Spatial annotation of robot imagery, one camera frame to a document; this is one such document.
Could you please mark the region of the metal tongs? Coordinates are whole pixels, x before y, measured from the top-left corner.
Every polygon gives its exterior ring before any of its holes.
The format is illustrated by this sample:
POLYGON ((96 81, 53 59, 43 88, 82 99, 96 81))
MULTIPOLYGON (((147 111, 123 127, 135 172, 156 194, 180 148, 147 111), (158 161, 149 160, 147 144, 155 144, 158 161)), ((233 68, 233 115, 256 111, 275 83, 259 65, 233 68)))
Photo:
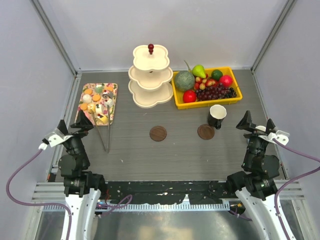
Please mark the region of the metal tongs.
POLYGON ((99 125, 97 123, 96 113, 92 113, 91 118, 92 118, 93 124, 95 126, 95 129, 97 130, 99 139, 100 139, 102 146, 103 146, 103 149, 104 149, 105 153, 109 154, 110 153, 110 143, 111 143, 111 140, 110 140, 110 133, 111 133, 110 115, 109 115, 108 111, 105 113, 104 109, 103 109, 103 114, 108 117, 108 124, 107 125, 99 125))

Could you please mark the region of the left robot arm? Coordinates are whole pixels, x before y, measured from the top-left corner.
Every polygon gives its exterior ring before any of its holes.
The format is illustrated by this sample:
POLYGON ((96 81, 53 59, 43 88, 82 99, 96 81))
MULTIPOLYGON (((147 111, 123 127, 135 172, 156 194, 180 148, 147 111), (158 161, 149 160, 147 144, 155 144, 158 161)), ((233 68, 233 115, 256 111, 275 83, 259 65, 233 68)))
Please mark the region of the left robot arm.
POLYGON ((57 127, 66 136, 62 143, 66 154, 58 162, 66 204, 61 239, 90 240, 98 199, 106 195, 107 187, 103 175, 88 171, 90 161, 82 138, 94 125, 80 110, 70 127, 78 131, 69 133, 63 120, 57 127))

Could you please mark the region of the white cupcake with cherry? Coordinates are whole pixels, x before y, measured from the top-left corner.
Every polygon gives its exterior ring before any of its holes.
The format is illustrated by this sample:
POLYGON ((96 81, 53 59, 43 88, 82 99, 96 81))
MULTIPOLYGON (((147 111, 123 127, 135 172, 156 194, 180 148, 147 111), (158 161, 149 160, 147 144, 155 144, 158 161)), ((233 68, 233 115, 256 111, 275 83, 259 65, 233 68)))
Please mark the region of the white cupcake with cherry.
POLYGON ((114 100, 112 98, 108 98, 104 100, 105 107, 112 107, 114 105, 114 100))

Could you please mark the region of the white cake slice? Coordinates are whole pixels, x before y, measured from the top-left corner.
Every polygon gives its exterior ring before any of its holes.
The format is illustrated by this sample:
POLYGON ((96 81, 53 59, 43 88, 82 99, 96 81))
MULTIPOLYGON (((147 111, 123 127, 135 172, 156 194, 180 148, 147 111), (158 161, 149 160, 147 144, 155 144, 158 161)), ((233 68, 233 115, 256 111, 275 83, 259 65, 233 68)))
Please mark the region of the white cake slice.
POLYGON ((104 106, 102 105, 102 104, 96 104, 95 105, 95 113, 97 114, 97 115, 101 115, 101 114, 103 114, 103 112, 104 112, 104 106))

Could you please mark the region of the yellow cake slice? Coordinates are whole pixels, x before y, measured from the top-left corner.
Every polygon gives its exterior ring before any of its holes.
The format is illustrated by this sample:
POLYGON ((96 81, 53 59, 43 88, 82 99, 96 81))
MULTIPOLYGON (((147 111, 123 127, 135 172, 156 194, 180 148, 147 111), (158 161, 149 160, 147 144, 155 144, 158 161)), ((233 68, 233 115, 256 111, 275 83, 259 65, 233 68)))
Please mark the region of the yellow cake slice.
POLYGON ((98 123, 98 125, 107 125, 109 122, 108 117, 102 113, 96 114, 95 118, 96 118, 96 122, 98 123))

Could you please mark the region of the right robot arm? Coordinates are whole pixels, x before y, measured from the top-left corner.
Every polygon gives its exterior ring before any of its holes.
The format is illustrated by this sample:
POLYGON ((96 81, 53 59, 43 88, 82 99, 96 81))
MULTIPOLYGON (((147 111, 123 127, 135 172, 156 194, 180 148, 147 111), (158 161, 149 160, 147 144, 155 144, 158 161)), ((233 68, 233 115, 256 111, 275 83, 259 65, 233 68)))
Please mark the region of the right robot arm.
POLYGON ((252 122, 250 111, 246 111, 236 126, 245 130, 248 139, 242 171, 227 177, 226 191, 238 197, 252 219, 262 240, 293 240, 295 236, 282 210, 279 192, 274 179, 280 175, 280 160, 267 155, 268 144, 289 142, 289 133, 278 130, 269 119, 266 126, 252 122))

